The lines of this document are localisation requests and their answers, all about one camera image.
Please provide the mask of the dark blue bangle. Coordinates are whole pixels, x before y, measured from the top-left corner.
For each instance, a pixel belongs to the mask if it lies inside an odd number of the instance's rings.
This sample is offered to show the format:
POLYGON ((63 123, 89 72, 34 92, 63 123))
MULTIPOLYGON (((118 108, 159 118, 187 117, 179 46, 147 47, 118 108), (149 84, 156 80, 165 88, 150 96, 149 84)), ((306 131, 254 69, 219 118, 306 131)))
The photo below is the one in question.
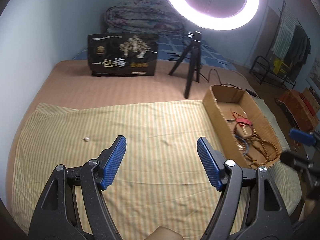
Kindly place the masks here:
POLYGON ((244 157, 247 157, 248 153, 249 153, 249 144, 248 144, 248 142, 244 138, 240 137, 237 134, 234 134, 234 137, 237 140, 237 145, 238 145, 238 148, 239 148, 240 152, 242 153, 242 155, 244 157))

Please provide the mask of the open cardboard box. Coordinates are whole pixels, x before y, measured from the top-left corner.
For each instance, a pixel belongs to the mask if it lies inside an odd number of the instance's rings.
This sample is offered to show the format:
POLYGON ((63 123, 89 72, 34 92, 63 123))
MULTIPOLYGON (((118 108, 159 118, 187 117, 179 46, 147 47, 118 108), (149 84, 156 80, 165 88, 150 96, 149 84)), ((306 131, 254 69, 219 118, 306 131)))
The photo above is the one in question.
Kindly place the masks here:
POLYGON ((279 139, 247 91, 212 85, 203 98, 203 105, 227 159, 252 169, 271 167, 280 159, 279 139))

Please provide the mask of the yellow black box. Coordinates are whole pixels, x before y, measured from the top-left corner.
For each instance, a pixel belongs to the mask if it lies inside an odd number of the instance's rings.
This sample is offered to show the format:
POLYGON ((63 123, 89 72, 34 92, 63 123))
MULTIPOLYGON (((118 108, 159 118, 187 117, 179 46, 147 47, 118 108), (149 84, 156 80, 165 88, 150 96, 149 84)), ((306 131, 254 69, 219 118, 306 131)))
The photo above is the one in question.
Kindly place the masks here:
POLYGON ((273 66, 273 72, 276 75, 285 75, 290 70, 290 67, 277 57, 273 61, 273 66))

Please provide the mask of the dark hanging clothes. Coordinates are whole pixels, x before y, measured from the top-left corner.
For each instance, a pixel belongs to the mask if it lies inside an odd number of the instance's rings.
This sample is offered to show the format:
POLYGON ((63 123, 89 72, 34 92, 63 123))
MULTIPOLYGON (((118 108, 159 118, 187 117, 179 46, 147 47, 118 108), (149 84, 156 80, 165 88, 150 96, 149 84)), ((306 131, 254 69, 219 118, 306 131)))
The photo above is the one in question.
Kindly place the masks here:
POLYGON ((310 39, 304 29, 297 25, 289 48, 289 58, 292 65, 298 62, 305 64, 308 54, 310 54, 310 39))

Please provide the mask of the white striped towel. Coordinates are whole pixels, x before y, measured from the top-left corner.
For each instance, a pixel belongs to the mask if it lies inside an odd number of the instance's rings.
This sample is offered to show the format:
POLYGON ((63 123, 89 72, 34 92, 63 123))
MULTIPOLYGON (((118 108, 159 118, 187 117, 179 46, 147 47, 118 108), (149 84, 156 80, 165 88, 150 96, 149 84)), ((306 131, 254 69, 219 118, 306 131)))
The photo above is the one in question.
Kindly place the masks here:
POLYGON ((276 38, 271 48, 272 53, 281 60, 284 59, 289 50, 297 22, 296 16, 285 5, 281 12, 276 38))

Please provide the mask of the black clothes rack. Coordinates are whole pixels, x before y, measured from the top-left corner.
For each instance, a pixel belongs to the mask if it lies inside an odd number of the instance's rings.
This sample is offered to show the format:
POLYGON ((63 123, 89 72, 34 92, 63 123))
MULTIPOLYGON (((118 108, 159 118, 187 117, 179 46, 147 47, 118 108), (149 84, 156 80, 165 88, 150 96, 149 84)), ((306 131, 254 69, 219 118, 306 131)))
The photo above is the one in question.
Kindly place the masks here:
POLYGON ((260 84, 266 83, 281 89, 296 86, 296 78, 311 54, 311 41, 302 24, 282 1, 279 20, 272 39, 267 42, 264 55, 255 57, 249 73, 260 84))

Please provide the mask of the yellow striped cloth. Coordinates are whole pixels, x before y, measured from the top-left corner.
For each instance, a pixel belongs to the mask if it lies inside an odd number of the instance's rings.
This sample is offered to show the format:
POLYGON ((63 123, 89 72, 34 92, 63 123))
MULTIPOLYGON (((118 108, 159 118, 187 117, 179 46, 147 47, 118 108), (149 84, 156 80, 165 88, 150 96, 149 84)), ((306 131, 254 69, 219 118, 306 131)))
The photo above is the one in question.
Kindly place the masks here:
POLYGON ((200 239, 220 194, 196 142, 206 137, 214 149, 222 148, 200 100, 81 110, 38 104, 22 128, 14 163, 11 209, 22 230, 29 230, 57 165, 81 166, 119 135, 127 140, 126 153, 103 196, 123 239, 144 239, 159 226, 200 239))

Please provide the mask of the tan bed sheet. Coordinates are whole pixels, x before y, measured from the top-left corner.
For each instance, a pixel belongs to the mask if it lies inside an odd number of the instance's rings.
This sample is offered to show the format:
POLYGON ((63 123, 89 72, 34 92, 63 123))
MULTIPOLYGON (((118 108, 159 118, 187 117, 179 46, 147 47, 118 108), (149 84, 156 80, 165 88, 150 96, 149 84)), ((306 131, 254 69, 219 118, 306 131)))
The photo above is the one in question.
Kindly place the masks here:
POLYGON ((86 109, 183 100, 189 65, 180 64, 170 76, 173 65, 172 61, 157 61, 154 76, 93 77, 86 60, 61 61, 33 97, 18 129, 39 103, 86 109))

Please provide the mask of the black tripod stand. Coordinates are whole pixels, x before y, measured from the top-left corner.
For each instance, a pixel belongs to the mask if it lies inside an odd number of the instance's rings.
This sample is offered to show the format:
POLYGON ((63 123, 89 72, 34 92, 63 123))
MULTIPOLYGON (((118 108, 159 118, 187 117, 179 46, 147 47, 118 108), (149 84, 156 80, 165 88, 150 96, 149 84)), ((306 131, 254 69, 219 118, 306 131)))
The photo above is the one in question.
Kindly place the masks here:
POLYGON ((188 99, 191 85, 194 78, 194 73, 196 73, 196 82, 200 82, 200 69, 201 69, 201 38, 202 33, 199 31, 195 31, 194 33, 188 34, 191 38, 191 42, 186 46, 182 55, 179 57, 178 61, 174 64, 173 68, 169 72, 169 76, 172 76, 174 72, 177 70, 182 61, 186 58, 186 56, 190 53, 190 62, 189 69, 187 75, 187 82, 184 91, 184 98, 188 99))

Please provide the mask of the black snack bag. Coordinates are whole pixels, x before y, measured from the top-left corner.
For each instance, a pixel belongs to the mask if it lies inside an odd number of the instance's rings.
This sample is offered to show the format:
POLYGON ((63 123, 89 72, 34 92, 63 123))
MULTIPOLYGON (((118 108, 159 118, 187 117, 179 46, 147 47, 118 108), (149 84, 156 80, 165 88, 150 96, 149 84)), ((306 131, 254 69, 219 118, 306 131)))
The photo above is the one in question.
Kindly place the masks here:
POLYGON ((154 76, 158 35, 93 34, 87 37, 87 60, 93 76, 154 76))

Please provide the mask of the folded floral quilt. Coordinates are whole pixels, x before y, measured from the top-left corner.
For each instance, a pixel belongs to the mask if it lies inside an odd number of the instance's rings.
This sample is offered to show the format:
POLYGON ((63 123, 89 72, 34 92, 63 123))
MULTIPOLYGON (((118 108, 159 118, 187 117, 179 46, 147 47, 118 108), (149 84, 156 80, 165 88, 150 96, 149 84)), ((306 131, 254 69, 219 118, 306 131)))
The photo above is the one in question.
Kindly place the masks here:
POLYGON ((109 7, 103 15, 109 33, 170 35, 185 31, 184 19, 168 2, 132 0, 109 7))

